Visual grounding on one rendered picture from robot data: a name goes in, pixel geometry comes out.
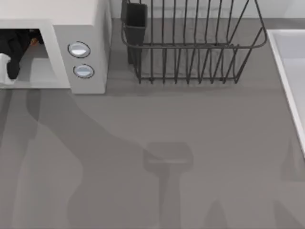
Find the large round microwave knob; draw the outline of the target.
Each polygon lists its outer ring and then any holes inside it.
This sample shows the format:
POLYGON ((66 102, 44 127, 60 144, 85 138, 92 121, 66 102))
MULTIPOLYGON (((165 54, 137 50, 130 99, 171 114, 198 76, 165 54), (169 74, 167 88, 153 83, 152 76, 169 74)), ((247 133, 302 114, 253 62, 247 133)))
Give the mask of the large round microwave knob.
POLYGON ((86 43, 77 41, 68 45, 68 52, 75 58, 86 58, 90 55, 91 50, 86 43))

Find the pale microwave oven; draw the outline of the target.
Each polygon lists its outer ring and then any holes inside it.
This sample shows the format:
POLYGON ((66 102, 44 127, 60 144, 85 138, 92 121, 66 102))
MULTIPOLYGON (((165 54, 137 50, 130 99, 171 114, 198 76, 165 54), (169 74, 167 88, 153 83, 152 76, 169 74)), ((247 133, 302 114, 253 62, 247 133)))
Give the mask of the pale microwave oven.
POLYGON ((109 0, 0 0, 0 29, 39 29, 44 44, 30 45, 14 83, 0 89, 70 89, 74 94, 105 93, 112 38, 109 0), (68 45, 81 41, 91 53, 75 58, 68 45), (88 64, 89 79, 73 67, 88 64))

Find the small round microwave knob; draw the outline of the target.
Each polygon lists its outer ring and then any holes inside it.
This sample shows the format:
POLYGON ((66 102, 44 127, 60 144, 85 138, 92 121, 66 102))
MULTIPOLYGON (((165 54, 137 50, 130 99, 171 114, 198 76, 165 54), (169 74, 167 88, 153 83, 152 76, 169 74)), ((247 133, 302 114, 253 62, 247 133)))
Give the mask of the small round microwave knob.
POLYGON ((81 64, 73 67, 73 73, 81 79, 89 79, 94 76, 95 70, 88 64, 81 64))

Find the black cutlery holder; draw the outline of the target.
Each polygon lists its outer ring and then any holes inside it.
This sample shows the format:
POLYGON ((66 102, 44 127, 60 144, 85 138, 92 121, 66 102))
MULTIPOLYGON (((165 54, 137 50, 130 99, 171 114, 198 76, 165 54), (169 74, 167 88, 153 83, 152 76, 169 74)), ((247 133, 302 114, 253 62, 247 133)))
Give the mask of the black cutlery holder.
POLYGON ((126 38, 128 63, 139 65, 147 28, 147 5, 122 0, 121 21, 126 38))

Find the white sink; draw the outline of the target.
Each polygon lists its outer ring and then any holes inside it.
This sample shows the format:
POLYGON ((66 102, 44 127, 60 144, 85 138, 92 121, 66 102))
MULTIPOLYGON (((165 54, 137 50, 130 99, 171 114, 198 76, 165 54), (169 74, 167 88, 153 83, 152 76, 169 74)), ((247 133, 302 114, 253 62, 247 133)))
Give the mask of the white sink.
POLYGON ((305 29, 268 29, 267 35, 305 158, 305 29))

